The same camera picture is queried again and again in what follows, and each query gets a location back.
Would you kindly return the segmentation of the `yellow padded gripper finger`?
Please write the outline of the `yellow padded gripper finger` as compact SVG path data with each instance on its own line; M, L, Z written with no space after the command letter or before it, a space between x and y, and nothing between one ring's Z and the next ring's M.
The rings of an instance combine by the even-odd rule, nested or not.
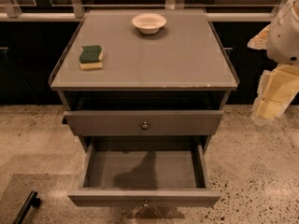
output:
M299 92L299 66L279 63L273 71L261 75L251 118L269 122L279 118Z

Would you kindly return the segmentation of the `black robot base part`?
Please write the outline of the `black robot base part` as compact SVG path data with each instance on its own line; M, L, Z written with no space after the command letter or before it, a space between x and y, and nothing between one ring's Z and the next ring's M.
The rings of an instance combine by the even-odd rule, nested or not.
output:
M36 191L31 191L12 224L22 224L30 208L38 208L40 205L41 199L38 197L38 193Z

